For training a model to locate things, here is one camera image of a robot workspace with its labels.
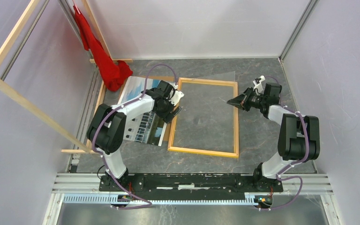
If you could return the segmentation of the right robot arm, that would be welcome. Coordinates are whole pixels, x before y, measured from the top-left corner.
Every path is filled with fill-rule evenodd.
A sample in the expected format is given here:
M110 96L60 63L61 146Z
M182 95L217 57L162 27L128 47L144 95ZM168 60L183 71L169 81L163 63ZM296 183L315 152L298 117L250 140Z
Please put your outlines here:
M281 91L281 85L269 82L262 93L256 87L247 88L227 101L227 104L247 112L251 108L258 109L265 118L280 126L277 152L253 172L252 186L257 191L264 191L271 184L280 182L282 174L317 159L320 154L319 119L281 106Z

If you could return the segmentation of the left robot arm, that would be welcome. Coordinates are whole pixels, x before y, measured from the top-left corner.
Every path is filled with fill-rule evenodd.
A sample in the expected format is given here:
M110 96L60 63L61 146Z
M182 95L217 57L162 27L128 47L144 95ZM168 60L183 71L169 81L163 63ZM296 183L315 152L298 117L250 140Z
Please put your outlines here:
M157 87L144 89L135 98L118 105L100 104L87 130L91 149L100 155L106 172L111 176L111 186L117 191L128 187L127 168L120 147L125 137L126 125L137 116L154 112L165 123L171 122L181 111L178 106L184 97L177 85L160 81Z

